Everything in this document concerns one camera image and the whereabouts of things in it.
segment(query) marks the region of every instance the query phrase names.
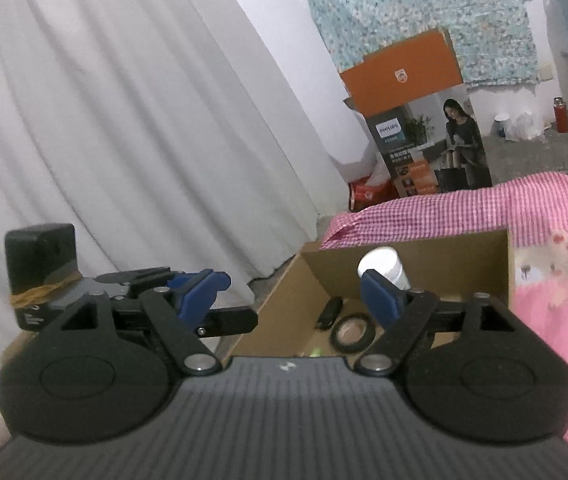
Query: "red thermos bottle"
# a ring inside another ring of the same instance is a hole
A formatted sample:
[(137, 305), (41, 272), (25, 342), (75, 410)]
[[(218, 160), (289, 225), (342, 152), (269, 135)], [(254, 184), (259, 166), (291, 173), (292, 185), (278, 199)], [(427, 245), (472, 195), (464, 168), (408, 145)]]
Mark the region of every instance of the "red thermos bottle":
[(555, 97), (555, 120), (557, 121), (557, 131), (560, 134), (568, 133), (568, 107), (561, 97)]

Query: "cardboard box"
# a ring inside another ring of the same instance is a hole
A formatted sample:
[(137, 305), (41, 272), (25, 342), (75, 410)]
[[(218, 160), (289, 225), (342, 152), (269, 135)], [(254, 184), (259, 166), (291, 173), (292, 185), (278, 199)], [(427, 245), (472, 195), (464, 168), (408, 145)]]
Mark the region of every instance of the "cardboard box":
[(382, 48), (341, 78), (364, 117), (464, 83), (443, 28)]
[[(399, 253), (411, 284), (438, 294), (443, 300), (462, 301), (474, 292), (510, 297), (508, 232), (493, 231), (462, 236), (387, 244)], [(238, 338), (227, 355), (289, 357), (309, 355), (320, 348), (324, 356), (340, 355), (329, 344), (330, 330), (319, 332), (315, 323), (333, 297), (345, 305), (340, 317), (367, 312), (359, 295), (357, 264), (376, 246), (319, 251), (307, 244), (259, 309), (259, 325)], [(442, 335), (436, 344), (450, 341)], [(353, 362), (357, 356), (350, 356)]]
[[(341, 76), (350, 106), (365, 117), (400, 196), (492, 186), (481, 132), (444, 29), (382, 48)], [(420, 186), (408, 175), (415, 163)]]

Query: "white curtain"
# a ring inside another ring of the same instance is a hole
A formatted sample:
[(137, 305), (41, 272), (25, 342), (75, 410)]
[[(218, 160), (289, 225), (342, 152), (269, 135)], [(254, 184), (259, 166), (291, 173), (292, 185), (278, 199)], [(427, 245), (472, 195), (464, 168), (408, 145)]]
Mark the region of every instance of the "white curtain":
[(72, 222), (85, 275), (225, 270), (246, 304), (345, 201), (234, 0), (0, 0), (0, 352), (9, 229)]

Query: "white cup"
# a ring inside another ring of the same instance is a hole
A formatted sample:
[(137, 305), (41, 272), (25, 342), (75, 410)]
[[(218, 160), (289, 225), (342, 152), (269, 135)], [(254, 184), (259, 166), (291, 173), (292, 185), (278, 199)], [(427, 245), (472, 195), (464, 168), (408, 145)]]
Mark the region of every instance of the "white cup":
[(510, 120), (510, 115), (499, 114), (495, 117), (495, 133), (499, 137), (506, 137), (507, 139), (511, 137), (513, 130), (513, 121)]
[(374, 269), (384, 276), (397, 288), (408, 290), (411, 283), (403, 270), (400, 257), (392, 247), (378, 247), (373, 249), (359, 261), (357, 273), (361, 278), (366, 270)]

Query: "white wall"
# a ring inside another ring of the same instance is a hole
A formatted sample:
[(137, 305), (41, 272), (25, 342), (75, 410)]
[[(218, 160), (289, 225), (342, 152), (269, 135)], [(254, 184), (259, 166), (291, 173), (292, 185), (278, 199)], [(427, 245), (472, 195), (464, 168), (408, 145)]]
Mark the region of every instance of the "white wall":
[(237, 0), (270, 50), (345, 180), (369, 174), (375, 146), (343, 103), (348, 93), (307, 0)]
[(563, 96), (568, 103), (568, 62), (561, 57), (561, 50), (568, 49), (563, 17), (554, 7), (549, 9), (548, 17), (544, 1), (548, 0), (528, 2), (526, 9), (540, 65), (550, 63), (555, 79), (537, 86), (471, 91), (472, 105), (484, 135), (490, 131), (492, 120), (499, 113), (517, 117), (523, 112), (532, 112), (541, 115), (544, 120), (553, 121), (553, 98)]

